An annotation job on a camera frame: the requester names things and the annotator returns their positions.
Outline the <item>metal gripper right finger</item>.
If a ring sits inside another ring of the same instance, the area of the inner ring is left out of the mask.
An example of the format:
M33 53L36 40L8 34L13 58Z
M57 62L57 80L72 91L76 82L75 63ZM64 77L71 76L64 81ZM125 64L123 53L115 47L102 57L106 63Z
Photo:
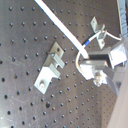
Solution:
M91 60L106 60L109 67L115 67L127 60L125 49L120 47L114 49L108 47L101 51L91 51L89 57Z

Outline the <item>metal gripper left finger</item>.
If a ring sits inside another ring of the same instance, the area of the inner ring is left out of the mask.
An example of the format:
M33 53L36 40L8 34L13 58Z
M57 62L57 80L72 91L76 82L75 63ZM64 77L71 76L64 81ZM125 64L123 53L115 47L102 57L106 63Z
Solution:
M92 79L97 87L108 85L116 95L119 94L119 87L114 80L115 72L108 67L105 60L85 60L80 68L86 80Z

